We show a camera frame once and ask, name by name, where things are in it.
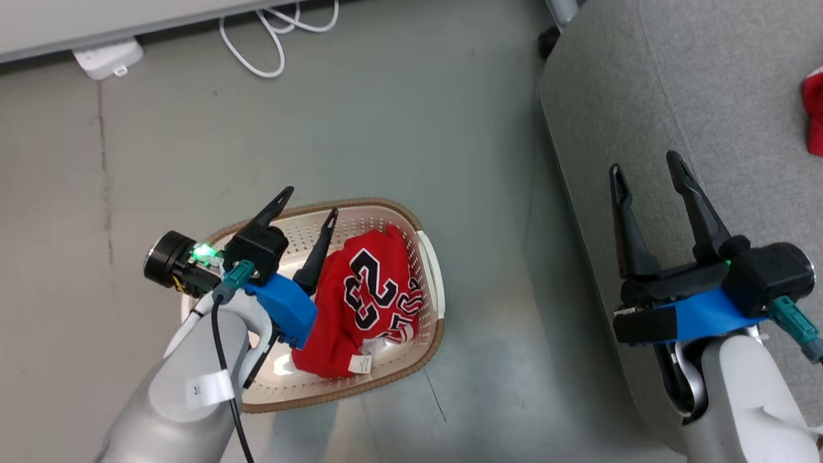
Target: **concrete floor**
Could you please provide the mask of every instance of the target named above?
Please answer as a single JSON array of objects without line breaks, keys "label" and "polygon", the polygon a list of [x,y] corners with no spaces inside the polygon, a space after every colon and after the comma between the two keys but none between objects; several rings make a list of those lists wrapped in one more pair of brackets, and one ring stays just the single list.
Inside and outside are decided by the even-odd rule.
[{"label": "concrete floor", "polygon": [[[0,70],[3,459],[89,461],[179,323],[176,294],[142,277],[153,241],[295,185],[293,205],[409,207],[446,331],[403,381],[245,415],[258,461],[683,461],[640,424],[593,297],[535,95],[544,8],[348,3],[331,33],[283,39],[276,81],[213,27],[150,40],[122,79],[63,56]],[[274,67],[258,23],[229,32]]]}]

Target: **red sweatshirt with numbers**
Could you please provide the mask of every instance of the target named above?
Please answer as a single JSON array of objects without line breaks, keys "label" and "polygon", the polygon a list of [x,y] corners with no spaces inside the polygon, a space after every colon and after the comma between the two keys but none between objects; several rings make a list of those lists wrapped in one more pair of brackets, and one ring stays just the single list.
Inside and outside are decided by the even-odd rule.
[{"label": "red sweatshirt with numbers", "polygon": [[349,238],[327,257],[309,340],[293,350],[295,366],[325,378],[362,372],[363,341],[406,342],[417,333],[423,292],[409,273],[406,241],[394,225]]}]

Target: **laundry basket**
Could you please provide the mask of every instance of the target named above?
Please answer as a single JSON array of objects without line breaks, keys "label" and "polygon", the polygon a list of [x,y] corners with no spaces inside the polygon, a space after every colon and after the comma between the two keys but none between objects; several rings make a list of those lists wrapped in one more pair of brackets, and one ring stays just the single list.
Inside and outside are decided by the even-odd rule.
[{"label": "laundry basket", "polygon": [[[384,231],[387,225],[400,229],[409,251],[411,275],[420,283],[424,293],[423,309],[417,321],[418,334],[412,341],[387,344],[386,348],[377,352],[372,358],[370,374],[338,379],[324,379],[293,368],[285,369],[283,366],[289,361],[291,350],[282,343],[275,343],[254,383],[243,394],[243,411],[246,413],[296,409],[370,391],[420,370],[440,346],[445,297],[437,256],[420,222],[400,204],[387,199],[353,199],[287,209],[274,221],[289,240],[278,272],[291,277],[303,266],[323,221],[335,207],[340,209],[340,216],[329,253],[340,250],[346,239],[353,236],[375,229]],[[222,249],[245,223],[237,223],[209,236],[208,244]],[[196,299],[183,296],[180,314],[183,319],[196,303]],[[252,344],[256,345],[257,336],[250,334],[250,337]]]}]

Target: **basket rim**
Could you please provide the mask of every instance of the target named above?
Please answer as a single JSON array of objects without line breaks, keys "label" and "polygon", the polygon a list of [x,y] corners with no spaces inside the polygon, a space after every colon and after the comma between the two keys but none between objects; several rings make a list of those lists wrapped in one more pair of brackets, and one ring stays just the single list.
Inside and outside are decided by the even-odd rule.
[{"label": "basket rim", "polygon": [[[417,217],[412,213],[412,211],[408,210],[407,208],[403,207],[399,203],[395,203],[391,199],[383,199],[383,198],[362,198],[362,199],[345,199],[342,201],[327,201],[323,203],[311,204],[308,206],[299,206],[297,208],[288,208],[283,211],[283,214],[278,217],[277,220],[297,217],[300,215],[328,211],[331,208],[356,208],[356,207],[374,207],[379,206],[387,209],[391,209],[395,213],[400,214],[405,218],[410,224],[411,227],[414,229],[415,232],[419,232],[423,229],[420,221],[417,220]],[[242,222],[237,222],[234,225],[229,225],[228,227],[224,227],[214,233],[212,233],[207,239],[206,243],[212,245],[219,241],[220,239],[224,238],[226,235],[236,233],[240,228],[242,228],[249,220],[244,220]],[[344,399],[346,397],[351,397],[353,395],[362,394],[366,391],[371,391],[373,389],[377,389],[381,386],[386,386],[387,384],[393,383],[395,381],[401,380],[407,376],[410,376],[413,373],[420,371],[435,355],[437,349],[440,347],[440,342],[443,340],[443,332],[445,327],[445,320],[440,318],[437,320],[435,324],[435,335],[431,340],[431,344],[429,344],[428,349],[425,351],[423,357],[419,360],[414,362],[412,365],[403,368],[397,372],[394,372],[390,375],[384,376],[379,378],[378,380],[368,381],[364,384],[359,384],[357,386],[347,387],[345,389],[341,389],[339,391],[329,392],[327,394],[315,395],[312,397],[305,397],[303,399],[293,399],[293,400],[284,400],[282,402],[269,402],[266,404],[247,404],[243,403],[243,412],[248,414],[262,414],[262,413],[271,413],[271,412],[278,412],[283,410],[289,409],[299,409],[303,407],[310,407],[312,405],[320,405],[325,404],[327,402],[333,402],[335,400]]]}]

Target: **yellow wire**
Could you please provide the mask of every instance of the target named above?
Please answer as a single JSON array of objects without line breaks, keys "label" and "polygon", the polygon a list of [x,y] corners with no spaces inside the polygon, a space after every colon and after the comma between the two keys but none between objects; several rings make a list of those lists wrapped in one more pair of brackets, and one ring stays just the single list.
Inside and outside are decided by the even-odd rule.
[{"label": "yellow wire", "polygon": [[178,292],[184,292],[183,291],[183,285],[180,284],[180,280],[178,280],[177,277],[175,277],[174,275],[171,275],[171,279],[174,280],[174,285],[177,287],[177,291]]}]

